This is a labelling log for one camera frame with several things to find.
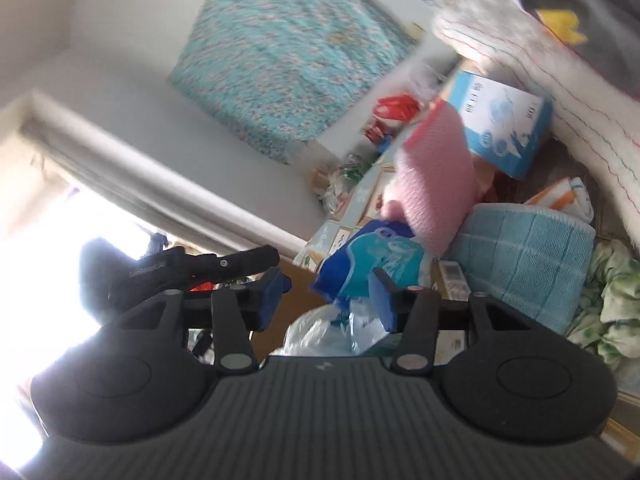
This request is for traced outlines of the pink knitted cloth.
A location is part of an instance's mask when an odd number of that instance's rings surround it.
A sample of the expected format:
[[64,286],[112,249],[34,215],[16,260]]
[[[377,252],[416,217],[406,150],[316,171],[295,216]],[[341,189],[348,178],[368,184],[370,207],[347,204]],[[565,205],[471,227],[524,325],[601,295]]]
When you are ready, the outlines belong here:
[[462,120],[438,99],[400,144],[382,217],[402,221],[433,257],[442,256],[480,197]]

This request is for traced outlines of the dark grey garment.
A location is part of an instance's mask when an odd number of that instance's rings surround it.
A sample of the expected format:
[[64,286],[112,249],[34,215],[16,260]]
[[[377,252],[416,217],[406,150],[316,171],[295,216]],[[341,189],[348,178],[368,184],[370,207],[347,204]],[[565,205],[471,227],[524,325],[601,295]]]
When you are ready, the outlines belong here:
[[639,97],[639,0],[520,0],[615,88]]

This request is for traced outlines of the white blanket coloured stitching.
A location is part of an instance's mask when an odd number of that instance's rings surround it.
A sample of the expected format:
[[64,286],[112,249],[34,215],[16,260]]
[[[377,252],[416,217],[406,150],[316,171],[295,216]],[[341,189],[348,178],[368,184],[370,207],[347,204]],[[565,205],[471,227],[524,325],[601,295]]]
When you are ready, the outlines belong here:
[[440,0],[433,32],[487,72],[504,70],[553,103],[552,134],[600,184],[639,244],[639,103],[509,0]]

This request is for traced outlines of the green white patterned cloth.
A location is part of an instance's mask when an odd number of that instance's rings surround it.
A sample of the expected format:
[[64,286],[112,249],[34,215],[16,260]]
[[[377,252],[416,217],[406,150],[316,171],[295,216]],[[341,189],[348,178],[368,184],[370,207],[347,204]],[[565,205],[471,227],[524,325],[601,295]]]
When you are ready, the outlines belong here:
[[619,240],[592,253],[578,308],[566,338],[615,370],[639,357],[639,261]]

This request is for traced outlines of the light blue checked towel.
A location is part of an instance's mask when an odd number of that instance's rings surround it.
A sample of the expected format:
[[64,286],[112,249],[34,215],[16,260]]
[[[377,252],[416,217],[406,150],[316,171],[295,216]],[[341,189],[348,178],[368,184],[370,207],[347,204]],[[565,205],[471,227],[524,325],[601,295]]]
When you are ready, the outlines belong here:
[[445,258],[472,292],[486,292],[564,335],[585,284],[596,231],[569,214],[518,204],[479,204]]

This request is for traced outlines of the orange white striped cloth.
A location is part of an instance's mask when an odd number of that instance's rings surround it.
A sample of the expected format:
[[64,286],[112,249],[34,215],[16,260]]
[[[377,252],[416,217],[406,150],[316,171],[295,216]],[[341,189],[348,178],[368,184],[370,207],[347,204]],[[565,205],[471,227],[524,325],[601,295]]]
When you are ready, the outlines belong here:
[[588,190],[580,177],[556,181],[526,200],[525,205],[561,211],[586,223],[594,217]]

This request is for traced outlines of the red plastic bag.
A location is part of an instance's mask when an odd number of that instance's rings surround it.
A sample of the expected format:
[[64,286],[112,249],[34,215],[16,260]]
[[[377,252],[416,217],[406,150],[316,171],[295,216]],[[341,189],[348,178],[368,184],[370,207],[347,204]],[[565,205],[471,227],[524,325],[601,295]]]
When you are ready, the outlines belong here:
[[387,125],[405,125],[421,111],[421,104],[411,94],[401,93],[378,99],[372,115]]

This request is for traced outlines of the white plastic bag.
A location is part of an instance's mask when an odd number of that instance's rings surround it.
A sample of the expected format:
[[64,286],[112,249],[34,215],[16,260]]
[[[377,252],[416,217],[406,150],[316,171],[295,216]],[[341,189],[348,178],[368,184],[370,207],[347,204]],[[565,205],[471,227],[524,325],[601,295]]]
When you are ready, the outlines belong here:
[[346,311],[335,304],[312,309],[285,332],[272,356],[359,356],[387,335],[369,300],[352,300]]

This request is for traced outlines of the teal floral wall cloth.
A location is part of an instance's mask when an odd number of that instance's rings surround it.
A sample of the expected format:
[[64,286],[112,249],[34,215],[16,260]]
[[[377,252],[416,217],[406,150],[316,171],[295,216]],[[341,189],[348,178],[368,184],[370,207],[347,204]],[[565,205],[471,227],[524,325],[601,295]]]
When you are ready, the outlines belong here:
[[285,164],[413,49],[372,0],[206,0],[169,81]]

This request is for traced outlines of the blue bandage box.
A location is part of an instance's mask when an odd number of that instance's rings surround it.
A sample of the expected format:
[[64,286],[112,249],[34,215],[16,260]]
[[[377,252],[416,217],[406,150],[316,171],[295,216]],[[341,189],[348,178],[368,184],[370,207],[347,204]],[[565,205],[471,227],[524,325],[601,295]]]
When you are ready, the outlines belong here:
[[469,150],[508,177],[524,179],[547,136],[550,100],[464,70],[448,102],[461,117]]

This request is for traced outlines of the brown cardboard box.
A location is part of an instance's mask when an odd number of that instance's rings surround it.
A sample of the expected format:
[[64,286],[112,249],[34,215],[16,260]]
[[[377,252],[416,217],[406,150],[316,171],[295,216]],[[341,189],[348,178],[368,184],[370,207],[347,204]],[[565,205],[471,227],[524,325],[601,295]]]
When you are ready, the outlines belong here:
[[292,288],[282,296],[268,330],[254,333],[250,338],[259,362],[282,347],[288,326],[306,312],[326,304],[326,300],[311,290],[316,279],[313,273],[286,260],[280,262],[280,269],[291,280]]

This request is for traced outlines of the white curtain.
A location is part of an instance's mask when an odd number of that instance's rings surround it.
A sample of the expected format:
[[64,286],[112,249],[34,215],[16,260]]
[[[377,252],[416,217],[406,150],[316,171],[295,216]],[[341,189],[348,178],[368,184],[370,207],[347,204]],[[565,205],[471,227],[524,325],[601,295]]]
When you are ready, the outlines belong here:
[[139,219],[213,252],[270,244],[293,259],[305,242],[177,174],[38,90],[21,133],[64,174]]

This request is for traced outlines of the blue wet wipes pack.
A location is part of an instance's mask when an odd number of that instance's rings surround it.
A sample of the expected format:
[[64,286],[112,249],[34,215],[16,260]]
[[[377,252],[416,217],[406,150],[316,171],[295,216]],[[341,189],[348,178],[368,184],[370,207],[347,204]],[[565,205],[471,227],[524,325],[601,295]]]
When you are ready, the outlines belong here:
[[369,297],[369,276],[383,269],[400,287],[431,284],[431,255],[402,222],[371,220],[320,266],[311,289],[343,310]]

